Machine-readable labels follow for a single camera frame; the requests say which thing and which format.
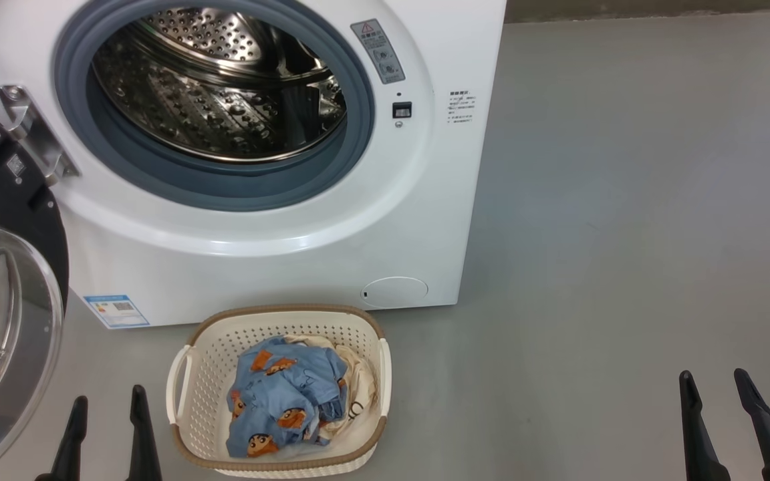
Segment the gray floor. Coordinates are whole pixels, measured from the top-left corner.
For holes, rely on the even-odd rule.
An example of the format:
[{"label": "gray floor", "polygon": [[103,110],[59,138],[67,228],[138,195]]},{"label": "gray floor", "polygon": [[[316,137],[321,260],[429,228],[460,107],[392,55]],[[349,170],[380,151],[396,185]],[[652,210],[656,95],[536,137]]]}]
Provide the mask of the gray floor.
[{"label": "gray floor", "polygon": [[770,10],[770,0],[508,0],[504,21],[718,15]]},{"label": "gray floor", "polygon": [[[770,15],[508,25],[461,302],[377,317],[391,417],[342,479],[677,481],[682,369],[733,478],[758,478],[733,368],[770,403]],[[107,331],[71,303],[0,480],[49,468],[82,393],[82,479],[125,479],[134,383],[164,478],[223,479],[181,459],[164,420],[190,331]]]}]

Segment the door hinge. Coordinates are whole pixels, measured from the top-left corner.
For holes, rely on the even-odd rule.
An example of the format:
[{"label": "door hinge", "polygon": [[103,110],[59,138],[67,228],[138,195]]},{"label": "door hinge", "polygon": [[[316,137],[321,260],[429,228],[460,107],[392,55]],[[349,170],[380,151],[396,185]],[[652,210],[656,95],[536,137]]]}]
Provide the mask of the door hinge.
[{"label": "door hinge", "polygon": [[11,125],[6,126],[11,137],[40,167],[46,185],[52,186],[64,177],[79,176],[40,111],[22,86],[0,86],[0,100],[8,112]]}]

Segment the sticker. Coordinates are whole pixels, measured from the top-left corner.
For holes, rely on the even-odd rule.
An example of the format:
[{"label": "sticker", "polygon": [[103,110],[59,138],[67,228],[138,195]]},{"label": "sticker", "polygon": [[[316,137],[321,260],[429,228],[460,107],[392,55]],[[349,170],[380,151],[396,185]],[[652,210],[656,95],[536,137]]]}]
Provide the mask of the sticker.
[{"label": "sticker", "polygon": [[361,45],[370,55],[370,60],[376,65],[376,71],[379,72],[379,79],[383,84],[391,84],[406,79],[403,73],[403,67],[400,66],[400,60],[394,53],[394,48],[382,30],[377,19],[369,21],[360,21],[349,25],[354,31],[355,36],[361,40]]},{"label": "sticker", "polygon": [[147,326],[135,304],[125,295],[86,295],[85,302],[109,329]]},{"label": "sticker", "polygon": [[8,170],[11,171],[14,177],[19,177],[19,174],[22,174],[22,171],[25,170],[25,164],[16,154],[12,155],[5,165],[8,166]]},{"label": "sticker", "polygon": [[467,123],[474,121],[474,109],[477,97],[467,90],[450,92],[447,100],[447,123]]}]

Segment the clothing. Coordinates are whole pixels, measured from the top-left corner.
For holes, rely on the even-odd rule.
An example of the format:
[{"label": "clothing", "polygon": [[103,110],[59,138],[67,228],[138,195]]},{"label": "clothing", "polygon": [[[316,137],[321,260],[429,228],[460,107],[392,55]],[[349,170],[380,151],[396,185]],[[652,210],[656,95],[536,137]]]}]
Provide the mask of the clothing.
[{"label": "clothing", "polygon": [[370,368],[367,359],[359,356],[354,350],[346,346],[334,346],[331,341],[320,335],[285,335],[284,340],[334,349],[340,359],[346,363],[346,373],[343,375],[349,391],[346,398],[349,402],[346,416],[320,426],[320,438],[332,440],[376,401],[376,378],[373,377],[373,369]]},{"label": "clothing", "polygon": [[233,413],[227,453],[257,457],[299,442],[328,444],[320,424],[344,418],[346,363],[334,349],[288,343],[281,336],[239,356],[227,393]]}]

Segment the open door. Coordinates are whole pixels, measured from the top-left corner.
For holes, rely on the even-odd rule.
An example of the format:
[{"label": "open door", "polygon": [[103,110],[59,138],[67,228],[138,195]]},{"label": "open door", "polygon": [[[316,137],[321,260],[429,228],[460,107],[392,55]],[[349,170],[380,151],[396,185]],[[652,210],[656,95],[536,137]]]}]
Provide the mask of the open door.
[{"label": "open door", "polygon": [[68,294],[67,238],[36,152],[21,144],[33,125],[24,114],[13,131],[0,124],[0,456],[49,381]]}]

